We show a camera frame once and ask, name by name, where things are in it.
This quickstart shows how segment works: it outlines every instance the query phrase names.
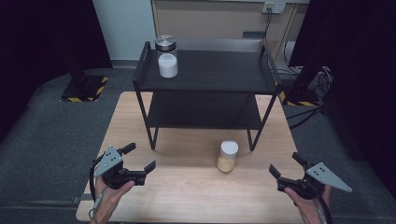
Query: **wooden table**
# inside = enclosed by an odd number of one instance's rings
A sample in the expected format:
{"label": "wooden table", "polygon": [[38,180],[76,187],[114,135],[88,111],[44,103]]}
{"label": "wooden table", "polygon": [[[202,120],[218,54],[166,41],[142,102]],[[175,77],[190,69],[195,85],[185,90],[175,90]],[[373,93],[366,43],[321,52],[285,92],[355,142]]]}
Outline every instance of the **wooden table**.
{"label": "wooden table", "polygon": [[[149,104],[151,94],[143,92]],[[256,96],[261,113],[271,96]],[[289,197],[276,190],[268,172],[272,163],[287,178],[302,178],[302,167],[291,157],[296,151],[280,102],[276,99],[255,151],[244,130],[160,129],[151,150],[134,92],[124,92],[109,124],[101,150],[136,142],[124,155],[124,167],[143,170],[152,161],[157,168],[146,186],[133,187],[120,201],[112,221],[172,223],[302,223]],[[239,145],[236,165],[228,174],[216,166],[220,144],[233,139]],[[85,189],[89,194],[89,185]],[[77,219],[88,221],[92,201],[81,201]]]}

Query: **white jar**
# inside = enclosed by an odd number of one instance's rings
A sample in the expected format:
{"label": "white jar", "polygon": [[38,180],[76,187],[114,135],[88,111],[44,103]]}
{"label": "white jar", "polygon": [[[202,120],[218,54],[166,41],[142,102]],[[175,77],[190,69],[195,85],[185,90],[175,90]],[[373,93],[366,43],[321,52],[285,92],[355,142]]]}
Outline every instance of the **white jar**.
{"label": "white jar", "polygon": [[221,143],[221,151],[218,158],[218,168],[222,172],[231,172],[235,167],[238,144],[233,140],[225,140]]}
{"label": "white jar", "polygon": [[177,75],[176,39],[171,35],[160,35],[155,39],[160,75],[165,78]]}

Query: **cabinet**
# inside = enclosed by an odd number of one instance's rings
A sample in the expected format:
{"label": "cabinet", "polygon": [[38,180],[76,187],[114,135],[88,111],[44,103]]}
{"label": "cabinet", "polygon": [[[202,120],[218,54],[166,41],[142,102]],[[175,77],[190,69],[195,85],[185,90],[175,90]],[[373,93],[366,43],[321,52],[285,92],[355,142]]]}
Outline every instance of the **cabinet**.
{"label": "cabinet", "polygon": [[[210,40],[214,46],[227,40]],[[252,43],[235,40],[238,43]],[[253,42],[256,47],[260,42]],[[133,83],[154,149],[159,128],[206,128],[247,130],[250,150],[254,150],[265,121],[279,93],[280,83],[274,60],[263,46],[256,52],[224,50],[179,49],[178,74],[166,79],[160,76],[156,50],[149,42],[143,48]],[[153,92],[149,112],[143,104],[141,91]],[[272,95],[261,119],[256,94]],[[150,128],[155,129],[152,136]],[[250,130],[257,130],[253,140]]]}

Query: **hand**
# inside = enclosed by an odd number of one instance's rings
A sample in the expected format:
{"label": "hand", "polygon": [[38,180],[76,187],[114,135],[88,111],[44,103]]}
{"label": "hand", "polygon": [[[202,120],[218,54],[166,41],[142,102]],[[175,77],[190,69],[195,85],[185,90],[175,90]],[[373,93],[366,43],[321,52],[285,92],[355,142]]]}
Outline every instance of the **hand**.
{"label": "hand", "polygon": [[120,189],[111,189],[106,187],[101,176],[97,177],[95,182],[95,194],[98,196],[103,193],[103,196],[98,207],[94,211],[91,224],[107,223],[114,210],[116,210],[121,197],[131,190],[133,186],[134,181],[130,181],[125,183]]}
{"label": "hand", "polygon": [[[294,201],[300,211],[301,218],[305,224],[321,224],[321,219],[318,214],[318,208],[313,200],[305,200],[298,195],[294,190],[285,188],[285,193]],[[324,202],[330,207],[330,191],[331,187],[326,185],[322,198]]]}

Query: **wall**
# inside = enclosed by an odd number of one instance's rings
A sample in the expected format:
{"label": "wall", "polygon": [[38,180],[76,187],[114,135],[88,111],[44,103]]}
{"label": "wall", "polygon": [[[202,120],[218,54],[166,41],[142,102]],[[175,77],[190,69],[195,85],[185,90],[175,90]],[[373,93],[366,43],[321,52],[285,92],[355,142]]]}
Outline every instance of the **wall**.
{"label": "wall", "polygon": [[146,40],[155,39],[149,0],[93,0],[110,59],[138,60]]}
{"label": "wall", "polygon": [[[244,31],[264,31],[268,15],[262,14],[263,2],[152,0],[158,35],[237,39]],[[273,14],[267,42],[274,58],[284,41],[296,39],[306,8],[287,3],[284,13]]]}
{"label": "wall", "polygon": [[[152,43],[156,33],[242,38],[243,31],[263,31],[267,20],[262,14],[263,2],[93,0],[113,64],[137,61],[144,42]],[[285,12],[273,16],[268,31],[274,58],[279,58],[284,41],[296,39],[309,0],[283,2],[287,2]]]}

